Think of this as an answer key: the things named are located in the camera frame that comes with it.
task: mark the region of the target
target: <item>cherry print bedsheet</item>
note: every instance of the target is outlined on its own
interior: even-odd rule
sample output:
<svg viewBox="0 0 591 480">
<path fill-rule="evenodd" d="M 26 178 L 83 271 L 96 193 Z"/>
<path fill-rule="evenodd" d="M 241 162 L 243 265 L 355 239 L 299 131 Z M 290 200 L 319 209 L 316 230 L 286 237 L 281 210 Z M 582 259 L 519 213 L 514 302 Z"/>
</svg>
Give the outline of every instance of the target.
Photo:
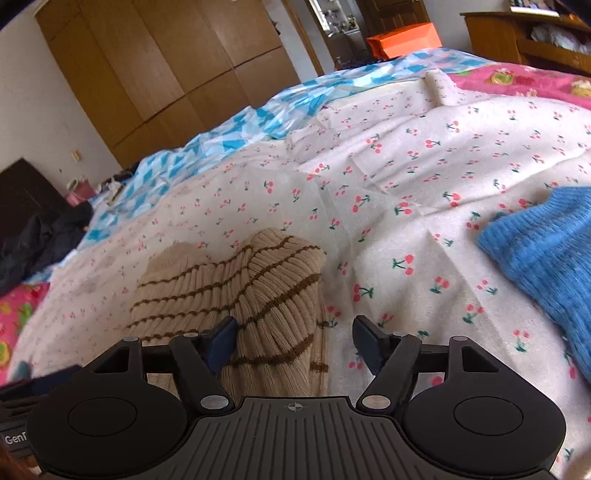
<svg viewBox="0 0 591 480">
<path fill-rule="evenodd" d="M 285 140 L 186 180 L 58 268 L 12 367 L 31 361 L 43 375 L 117 342 L 137 279 L 172 242 L 195 242 L 217 261 L 273 226 L 326 251 L 331 394 L 354 401 L 371 380 L 351 340 L 356 314 L 430 343 L 469 336 L 562 409 L 567 437 L 553 470 L 562 476 L 590 446 L 588 385 L 558 328 L 475 238 L 499 211 L 591 184 L 587 144 L 585 109 L 462 91 L 437 71 L 337 100 Z M 420 388 L 442 380 L 423 375 Z"/>
</svg>

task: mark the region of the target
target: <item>shelf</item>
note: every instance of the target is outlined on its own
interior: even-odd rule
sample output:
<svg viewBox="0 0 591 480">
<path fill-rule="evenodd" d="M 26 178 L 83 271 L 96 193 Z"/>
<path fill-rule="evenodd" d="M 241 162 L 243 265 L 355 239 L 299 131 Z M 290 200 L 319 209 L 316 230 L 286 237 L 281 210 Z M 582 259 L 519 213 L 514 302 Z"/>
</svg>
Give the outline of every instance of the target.
<svg viewBox="0 0 591 480">
<path fill-rule="evenodd" d="M 524 38 L 517 40 L 517 48 L 522 54 L 551 60 L 591 74 L 590 55 L 566 50 L 566 48 L 556 47 L 547 43 L 526 40 Z"/>
</svg>

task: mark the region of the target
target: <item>pink bag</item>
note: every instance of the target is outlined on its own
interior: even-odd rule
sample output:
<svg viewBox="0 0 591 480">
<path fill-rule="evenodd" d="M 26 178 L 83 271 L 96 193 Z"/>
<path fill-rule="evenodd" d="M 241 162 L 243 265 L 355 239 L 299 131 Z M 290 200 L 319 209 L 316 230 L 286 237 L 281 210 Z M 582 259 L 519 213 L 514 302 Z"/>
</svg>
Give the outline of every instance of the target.
<svg viewBox="0 0 591 480">
<path fill-rule="evenodd" d="M 73 207 L 96 195 L 96 192 L 90 186 L 88 179 L 72 180 L 68 185 L 68 190 L 70 193 L 66 195 L 66 200 Z"/>
</svg>

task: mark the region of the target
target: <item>orange box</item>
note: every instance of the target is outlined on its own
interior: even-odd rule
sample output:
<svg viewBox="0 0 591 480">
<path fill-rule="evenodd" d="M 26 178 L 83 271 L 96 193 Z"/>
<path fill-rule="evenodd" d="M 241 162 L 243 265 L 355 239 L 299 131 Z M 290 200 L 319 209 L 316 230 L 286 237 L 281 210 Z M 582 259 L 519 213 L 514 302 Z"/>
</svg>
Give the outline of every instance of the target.
<svg viewBox="0 0 591 480">
<path fill-rule="evenodd" d="M 389 60 L 423 48 L 441 47 L 441 40 L 432 23 L 421 23 L 399 28 L 393 32 L 368 37 L 372 54 L 377 59 Z"/>
</svg>

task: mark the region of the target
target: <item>crosshair marking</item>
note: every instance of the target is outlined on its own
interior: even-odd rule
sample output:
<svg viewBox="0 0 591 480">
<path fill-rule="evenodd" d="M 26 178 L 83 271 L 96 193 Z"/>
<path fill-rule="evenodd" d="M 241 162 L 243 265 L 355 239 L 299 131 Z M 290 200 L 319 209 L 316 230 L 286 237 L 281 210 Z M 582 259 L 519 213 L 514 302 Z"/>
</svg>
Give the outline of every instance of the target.
<svg viewBox="0 0 591 480">
<path fill-rule="evenodd" d="M 290 403 L 287 408 L 289 408 L 291 411 L 300 411 L 302 408 L 304 408 L 304 406 L 301 403 L 293 402 Z"/>
</svg>

